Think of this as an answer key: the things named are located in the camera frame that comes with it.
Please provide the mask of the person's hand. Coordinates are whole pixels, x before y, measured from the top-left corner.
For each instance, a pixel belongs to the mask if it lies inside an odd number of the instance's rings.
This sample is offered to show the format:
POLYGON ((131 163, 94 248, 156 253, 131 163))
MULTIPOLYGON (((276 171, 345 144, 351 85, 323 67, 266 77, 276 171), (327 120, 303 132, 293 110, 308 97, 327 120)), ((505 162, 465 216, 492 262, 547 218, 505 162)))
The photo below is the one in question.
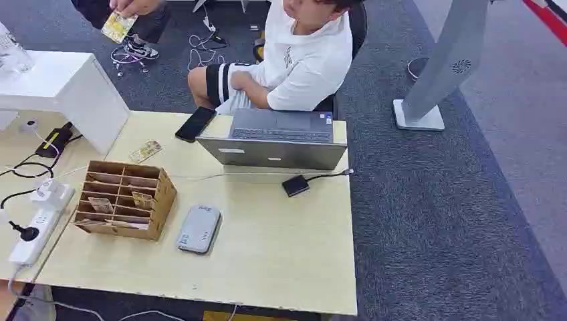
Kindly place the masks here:
POLYGON ((109 7, 123 17, 148 15, 161 6, 161 0, 109 0, 109 7))

